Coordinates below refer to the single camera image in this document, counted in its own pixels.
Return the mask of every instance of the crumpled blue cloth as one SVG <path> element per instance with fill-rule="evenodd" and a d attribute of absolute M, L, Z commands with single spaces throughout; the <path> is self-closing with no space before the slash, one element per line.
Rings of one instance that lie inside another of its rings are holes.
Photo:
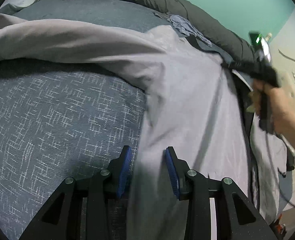
<path fill-rule="evenodd" d="M 194 28 L 194 26 L 188 20 L 181 17 L 180 15 L 171 15 L 167 21 L 171 22 L 173 27 L 176 28 L 180 33 L 185 34 L 186 36 L 190 36 L 190 34 L 192 34 L 195 37 L 199 37 L 204 43 L 212 47 L 212 42 L 205 38 L 204 35 Z"/>

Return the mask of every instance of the green wall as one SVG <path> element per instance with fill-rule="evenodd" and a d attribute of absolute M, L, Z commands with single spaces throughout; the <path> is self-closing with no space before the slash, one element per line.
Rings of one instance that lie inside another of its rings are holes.
<path fill-rule="evenodd" d="M 276 36 L 291 15 L 292 0 L 188 0 L 212 17 L 249 40 L 248 32 L 258 30 L 263 35 Z"/>

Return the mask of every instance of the green light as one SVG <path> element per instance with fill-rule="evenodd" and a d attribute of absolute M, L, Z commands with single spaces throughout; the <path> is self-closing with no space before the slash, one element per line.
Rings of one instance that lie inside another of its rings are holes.
<path fill-rule="evenodd" d="M 261 34 L 257 37 L 257 39 L 256 39 L 256 43 L 259 43 L 260 42 L 260 38 L 261 38 Z"/>

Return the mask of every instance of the metal screw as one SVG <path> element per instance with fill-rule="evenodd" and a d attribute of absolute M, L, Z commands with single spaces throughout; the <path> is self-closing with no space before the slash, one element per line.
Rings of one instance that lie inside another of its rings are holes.
<path fill-rule="evenodd" d="M 224 181 L 225 184 L 228 184 L 228 185 L 233 183 L 233 180 L 231 178 L 228 178 L 228 177 L 224 178 L 223 181 Z"/>
<path fill-rule="evenodd" d="M 74 179 L 72 177 L 67 177 L 64 182 L 65 184 L 71 184 L 74 181 Z"/>
<path fill-rule="evenodd" d="M 193 176 L 196 175 L 196 171 L 195 171 L 195 170 L 189 170 L 189 171 L 187 172 L 187 174 L 193 177 Z"/>
<path fill-rule="evenodd" d="M 109 170 L 102 170 L 100 173 L 102 176 L 108 176 L 110 174 L 110 171 Z"/>

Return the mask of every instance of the cable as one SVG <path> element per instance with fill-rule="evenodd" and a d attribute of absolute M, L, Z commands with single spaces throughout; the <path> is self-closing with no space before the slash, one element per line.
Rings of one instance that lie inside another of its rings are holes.
<path fill-rule="evenodd" d="M 270 145 L 269 145 L 269 142 L 268 142 L 268 133 L 265 132 L 265 141 L 266 141 L 266 148 L 267 148 L 267 153 L 269 155 L 269 160 L 270 160 L 270 163 L 271 163 L 271 167 L 272 167 L 272 173 L 274 175 L 274 179 L 275 179 L 275 182 L 276 182 L 276 185 L 278 185 L 278 188 L 279 188 L 279 191 L 280 191 L 280 195 L 281 197 L 287 202 L 289 203 L 293 208 L 295 208 L 295 205 L 285 197 L 285 194 L 282 192 L 281 190 L 281 187 L 280 187 L 280 183 L 277 183 L 278 179 L 276 177 L 276 173 L 274 172 L 275 169 L 274 169 L 274 164 L 273 164 L 273 161 L 272 161 L 272 156 L 271 156 L 271 150 L 270 150 Z"/>

